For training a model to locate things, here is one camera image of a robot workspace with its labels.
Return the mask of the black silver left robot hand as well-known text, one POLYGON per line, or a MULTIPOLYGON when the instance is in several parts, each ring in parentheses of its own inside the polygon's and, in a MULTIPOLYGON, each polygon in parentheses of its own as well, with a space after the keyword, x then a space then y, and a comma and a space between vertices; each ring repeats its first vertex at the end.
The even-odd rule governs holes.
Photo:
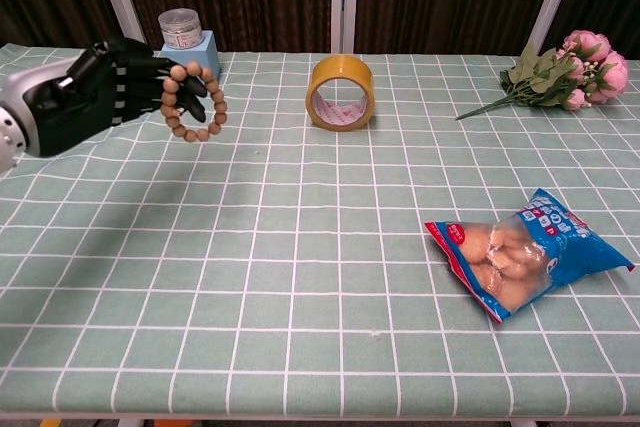
POLYGON ((118 37, 78 57, 6 77, 1 90, 1 169, 13 156, 59 155, 111 127, 161 107, 164 78, 178 64, 118 37))

